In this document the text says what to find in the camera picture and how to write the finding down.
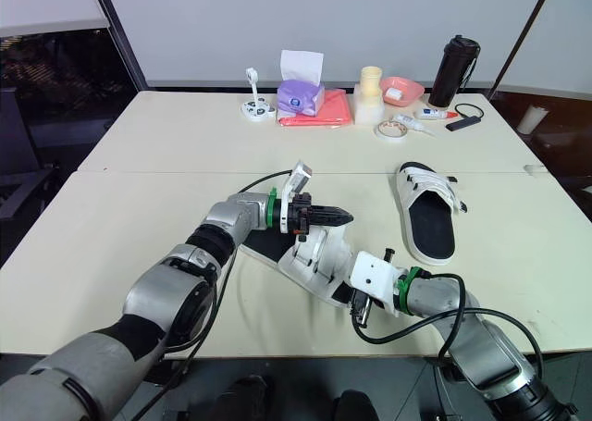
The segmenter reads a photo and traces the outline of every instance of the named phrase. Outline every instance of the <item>white table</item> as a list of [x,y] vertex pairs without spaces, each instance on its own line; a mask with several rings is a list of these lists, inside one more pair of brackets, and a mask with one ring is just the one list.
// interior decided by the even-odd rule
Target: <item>white table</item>
[[[275,96],[265,96],[275,102]],[[438,137],[410,131],[402,142],[383,142],[371,127],[280,127],[249,122],[240,105],[249,94],[144,92],[80,165],[80,171],[270,173],[302,159],[316,173],[392,173],[421,161],[440,172],[519,172],[540,161],[481,94],[459,94],[485,111],[481,123],[450,132],[436,120]],[[424,104],[387,107],[412,115]]]
[[[584,215],[548,173],[454,174],[469,213],[454,218],[452,262],[430,270],[462,275],[482,305],[523,321],[546,352],[592,348],[592,226]],[[112,324],[136,278],[183,242],[214,202],[251,180],[230,173],[73,174],[0,271],[0,352],[50,353]],[[417,265],[403,247],[389,175],[314,174],[306,190],[315,203],[354,214],[346,231],[354,250],[382,255],[393,247],[396,265]],[[201,356],[423,355],[441,345],[432,328],[367,344],[353,333],[347,310],[245,254],[221,308]],[[414,320],[374,309],[371,332]],[[507,332],[530,351],[517,330]]]

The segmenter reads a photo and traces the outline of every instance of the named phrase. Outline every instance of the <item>purple tissue box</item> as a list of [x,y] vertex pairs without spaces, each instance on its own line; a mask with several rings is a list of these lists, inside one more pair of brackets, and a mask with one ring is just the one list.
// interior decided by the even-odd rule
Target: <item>purple tissue box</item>
[[316,116],[325,101],[325,86],[308,81],[284,80],[277,88],[277,108],[282,111]]

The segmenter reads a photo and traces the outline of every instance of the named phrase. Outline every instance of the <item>white wall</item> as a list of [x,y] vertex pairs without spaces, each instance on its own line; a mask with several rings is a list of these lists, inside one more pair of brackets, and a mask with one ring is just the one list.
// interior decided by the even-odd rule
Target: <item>white wall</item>
[[500,88],[592,94],[592,0],[547,0]]
[[0,0],[0,36],[109,26],[96,0]]
[[482,47],[473,81],[490,85],[536,0],[112,0],[153,86],[280,80],[282,48],[325,53],[325,81],[360,68],[432,81],[456,33]]

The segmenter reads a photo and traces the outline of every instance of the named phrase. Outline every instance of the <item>water bottle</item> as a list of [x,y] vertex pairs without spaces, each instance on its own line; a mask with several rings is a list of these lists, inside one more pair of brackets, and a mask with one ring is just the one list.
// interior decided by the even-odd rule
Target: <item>water bottle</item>
[[427,102],[447,108],[459,87],[469,80],[481,47],[475,40],[456,35],[444,47],[444,57]]

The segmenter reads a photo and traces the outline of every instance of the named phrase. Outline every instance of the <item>white slipper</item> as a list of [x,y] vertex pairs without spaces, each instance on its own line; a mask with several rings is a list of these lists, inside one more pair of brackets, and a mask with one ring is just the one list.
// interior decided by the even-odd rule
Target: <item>white slipper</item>
[[455,178],[440,176],[418,162],[401,165],[397,194],[403,214],[407,248],[415,259],[444,266],[454,254],[452,212],[467,208],[450,186]]

